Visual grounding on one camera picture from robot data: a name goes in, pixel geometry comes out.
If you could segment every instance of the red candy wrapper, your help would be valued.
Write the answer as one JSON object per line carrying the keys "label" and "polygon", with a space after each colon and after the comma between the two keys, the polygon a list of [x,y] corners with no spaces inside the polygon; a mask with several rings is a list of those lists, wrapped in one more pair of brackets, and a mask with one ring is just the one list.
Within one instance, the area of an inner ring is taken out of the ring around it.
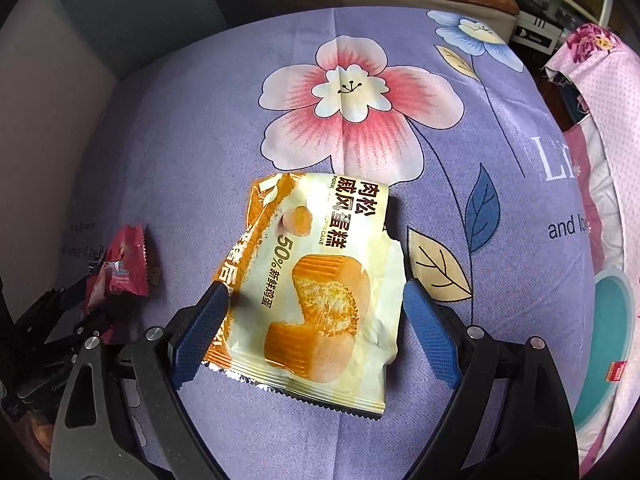
{"label": "red candy wrapper", "polygon": [[87,312],[112,294],[130,292],[137,296],[149,295],[142,225],[125,225],[118,230],[100,270],[89,277],[86,291]]}

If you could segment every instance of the white flower center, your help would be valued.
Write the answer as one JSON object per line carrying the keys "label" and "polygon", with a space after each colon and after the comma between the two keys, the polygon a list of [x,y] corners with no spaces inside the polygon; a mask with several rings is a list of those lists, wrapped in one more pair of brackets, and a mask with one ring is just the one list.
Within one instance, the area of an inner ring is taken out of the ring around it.
{"label": "white flower center", "polygon": [[316,105],[318,117],[331,117],[337,111],[351,123],[361,123],[367,118],[369,108],[388,112],[389,99],[382,94],[389,92],[386,81],[381,77],[370,77],[358,65],[341,66],[326,72],[327,83],[320,83],[311,89],[315,97],[321,98]]}
{"label": "white flower center", "polygon": [[460,20],[458,28],[465,34],[485,43],[504,44],[504,41],[484,23]]}

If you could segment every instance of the pink polka dot fabric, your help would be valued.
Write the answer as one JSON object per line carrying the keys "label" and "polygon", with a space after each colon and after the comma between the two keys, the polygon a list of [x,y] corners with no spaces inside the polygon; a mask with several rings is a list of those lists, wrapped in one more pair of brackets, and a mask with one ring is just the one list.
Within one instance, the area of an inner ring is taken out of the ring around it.
{"label": "pink polka dot fabric", "polygon": [[[640,59],[612,37],[609,49],[594,48],[586,59],[563,45],[546,65],[562,73],[582,94],[602,137],[623,231],[623,270],[632,284],[636,316],[640,315]],[[640,394],[640,321],[625,373],[618,385],[600,455],[625,423]]]}

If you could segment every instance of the pink flower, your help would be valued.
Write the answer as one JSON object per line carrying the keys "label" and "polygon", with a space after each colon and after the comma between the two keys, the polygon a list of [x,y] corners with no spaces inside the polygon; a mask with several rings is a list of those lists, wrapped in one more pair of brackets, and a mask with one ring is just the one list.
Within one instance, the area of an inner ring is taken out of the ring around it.
{"label": "pink flower", "polygon": [[566,39],[574,63],[585,61],[594,50],[611,52],[619,45],[618,38],[595,23],[581,25]]}
{"label": "pink flower", "polygon": [[331,157],[335,173],[384,184],[418,178],[420,142],[407,117],[431,128],[454,126],[463,104],[439,75],[387,66],[369,38],[338,36],[317,64],[285,66],[264,81],[260,106],[289,110],[267,127],[262,154],[283,171]]}

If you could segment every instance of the silver bolt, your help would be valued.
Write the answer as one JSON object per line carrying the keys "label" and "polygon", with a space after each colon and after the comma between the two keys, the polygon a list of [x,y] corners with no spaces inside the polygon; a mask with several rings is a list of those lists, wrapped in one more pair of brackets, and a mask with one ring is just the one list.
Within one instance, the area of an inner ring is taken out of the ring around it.
{"label": "silver bolt", "polygon": [[533,348],[535,348],[536,350],[542,350],[546,346],[546,343],[545,340],[541,337],[532,337],[531,346],[533,346]]}
{"label": "silver bolt", "polygon": [[466,329],[466,334],[471,339],[482,339],[484,337],[484,330],[482,330],[479,326],[472,325]]}
{"label": "silver bolt", "polygon": [[162,329],[159,326],[153,326],[146,331],[145,336],[149,341],[156,341],[162,337]]}
{"label": "silver bolt", "polygon": [[87,339],[84,342],[84,347],[87,350],[91,350],[95,347],[97,347],[100,344],[100,339],[98,339],[96,336],[91,336],[89,339]]}

